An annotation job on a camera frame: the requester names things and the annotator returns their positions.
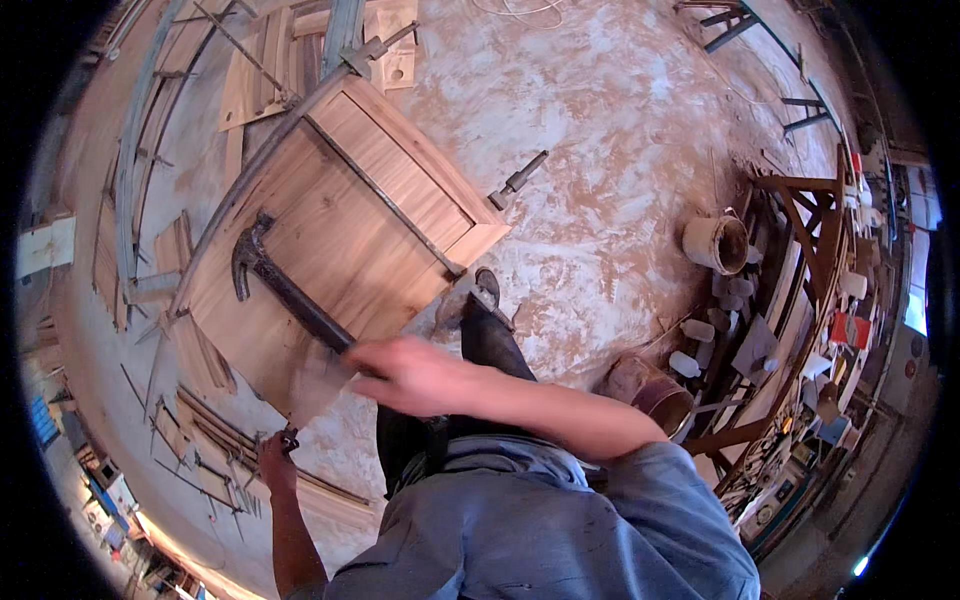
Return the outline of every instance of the concrete floor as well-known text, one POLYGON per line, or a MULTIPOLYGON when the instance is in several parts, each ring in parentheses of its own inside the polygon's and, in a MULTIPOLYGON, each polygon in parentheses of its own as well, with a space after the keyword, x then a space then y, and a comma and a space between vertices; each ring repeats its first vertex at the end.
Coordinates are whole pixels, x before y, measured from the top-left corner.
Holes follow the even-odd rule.
MULTIPOLYGON (((229 514, 155 463, 172 466, 173 456, 163 444, 151 454, 143 409, 120 364, 142 394, 156 338, 134 345, 150 324, 135 313, 129 330, 115 334, 90 287, 96 205, 160 4, 139 19, 120 59, 101 67, 61 155, 58 191, 77 212, 77 249, 74 267, 58 274, 54 314, 80 410, 144 513, 199 564, 275 597, 269 505, 260 519, 240 515, 241 538, 229 514)), ((804 44, 809 72, 851 128, 842 78, 810 23, 786 0, 752 4, 778 33, 804 44)), ((393 100, 484 193, 539 150, 551 152, 507 214, 515 229, 478 264, 498 273, 503 307, 516 311, 516 336, 537 376, 588 388, 619 351, 657 337, 703 299, 709 272, 688 262, 679 244, 688 219, 718 214, 743 194, 749 163, 769 169, 760 149, 790 175, 833 177, 839 138, 822 123, 784 139, 782 125, 803 115, 778 98, 812 95, 760 28, 708 57, 701 45, 716 33, 700 31, 700 12, 674 13, 665 0, 562 6, 562 28, 539 31, 470 2, 420 0, 417 85, 393 100)), ((236 34, 247 25, 242 13, 227 21, 236 34)), ((181 210, 196 242, 223 197, 226 135, 216 131, 216 115, 229 54, 226 40, 210 40, 171 115, 159 153, 175 166, 157 167, 151 180, 142 229, 148 253, 181 210)), ((269 127, 257 126, 251 138, 269 127)), ((140 274, 150 272, 141 265, 140 274)), ((441 304, 408 329, 456 352, 455 320, 442 308, 438 316, 441 304)), ((670 340, 651 356, 662 359, 670 340)), ((164 355, 160 366, 158 389, 169 395, 176 361, 164 355)), ((237 396, 210 403, 251 434, 282 426, 236 374, 237 396)), ((369 401, 340 395, 301 431, 297 463, 379 497, 374 417, 369 401)), ((333 523, 311 533, 331 574, 375 539, 374 528, 333 523)))

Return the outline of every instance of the light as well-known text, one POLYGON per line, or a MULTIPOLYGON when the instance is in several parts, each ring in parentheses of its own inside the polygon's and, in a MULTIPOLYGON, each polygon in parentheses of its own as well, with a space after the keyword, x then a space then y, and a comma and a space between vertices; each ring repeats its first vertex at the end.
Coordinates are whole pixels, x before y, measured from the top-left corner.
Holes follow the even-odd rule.
POLYGON ((859 577, 860 574, 863 573, 863 570, 867 568, 867 563, 869 562, 870 562, 869 556, 865 556, 862 559, 860 559, 860 562, 857 563, 856 566, 853 568, 853 576, 859 577))

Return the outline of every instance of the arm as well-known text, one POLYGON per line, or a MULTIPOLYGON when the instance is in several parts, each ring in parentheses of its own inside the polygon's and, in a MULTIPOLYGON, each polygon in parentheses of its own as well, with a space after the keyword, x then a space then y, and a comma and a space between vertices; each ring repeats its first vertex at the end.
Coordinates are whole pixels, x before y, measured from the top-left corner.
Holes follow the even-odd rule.
POLYGON ((354 392, 414 417, 467 415, 515 425, 587 460, 616 458, 667 441, 653 420, 630 405, 510 377, 416 338, 358 345, 346 358, 385 378, 359 380, 354 392))
POLYGON ((257 461, 260 475, 270 489, 276 591, 286 598, 299 586, 326 583, 326 569, 300 514, 297 467, 283 454, 280 432, 260 446, 257 461))

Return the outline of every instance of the hammer head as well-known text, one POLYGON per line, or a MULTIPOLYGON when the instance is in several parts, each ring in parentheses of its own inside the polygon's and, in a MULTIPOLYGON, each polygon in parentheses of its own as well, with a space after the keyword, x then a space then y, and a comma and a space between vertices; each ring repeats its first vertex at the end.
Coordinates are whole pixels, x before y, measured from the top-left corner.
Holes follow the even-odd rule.
POLYGON ((252 226, 243 230, 233 247, 233 258, 230 260, 230 272, 233 274, 233 289, 237 299, 241 302, 250 297, 250 287, 247 285, 247 269, 255 267, 261 260, 269 260, 267 251, 263 247, 262 236, 276 222, 276 219, 260 211, 252 226))

